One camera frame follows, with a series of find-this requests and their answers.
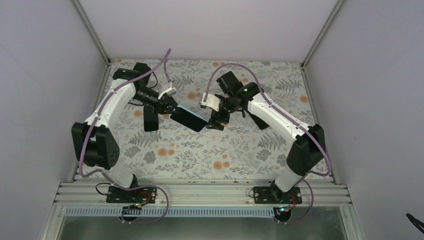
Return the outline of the black bare phone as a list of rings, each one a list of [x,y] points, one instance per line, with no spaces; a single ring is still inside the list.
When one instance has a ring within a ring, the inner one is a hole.
[[[143,129],[145,132],[154,132],[159,129],[159,117],[151,105],[143,107]]]

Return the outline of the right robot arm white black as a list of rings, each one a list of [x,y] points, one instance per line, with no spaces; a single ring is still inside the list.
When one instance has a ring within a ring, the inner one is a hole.
[[[319,124],[308,125],[298,121],[286,110],[272,101],[260,84],[243,84],[229,71],[217,79],[223,95],[205,92],[199,100],[202,108],[212,110],[208,129],[223,130],[230,115],[243,111],[250,115],[261,129],[276,131],[290,148],[281,174],[271,182],[270,195],[274,202],[284,203],[290,190],[320,162],[326,153],[325,134]]]

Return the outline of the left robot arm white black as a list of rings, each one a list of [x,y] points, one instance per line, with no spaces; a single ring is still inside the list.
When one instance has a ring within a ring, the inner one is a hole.
[[[99,106],[84,122],[75,122],[71,127],[81,177],[102,174],[128,203],[139,197],[140,190],[135,175],[119,161],[120,147],[113,135],[119,117],[132,99],[145,104],[155,115],[175,113],[178,107],[172,97],[177,90],[171,80],[160,92],[148,86],[154,71],[140,62],[133,69],[117,69]]]

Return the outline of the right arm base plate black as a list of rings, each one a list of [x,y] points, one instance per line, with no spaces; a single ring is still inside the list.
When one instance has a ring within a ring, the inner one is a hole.
[[[255,186],[252,188],[255,204],[302,204],[302,194],[299,187],[292,187],[283,192],[278,187]]]

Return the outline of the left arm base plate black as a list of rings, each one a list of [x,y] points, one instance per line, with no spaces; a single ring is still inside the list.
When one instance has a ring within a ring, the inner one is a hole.
[[[137,190],[126,191],[110,186],[105,201],[107,203],[122,204],[154,204],[157,190],[156,187],[143,187]]]

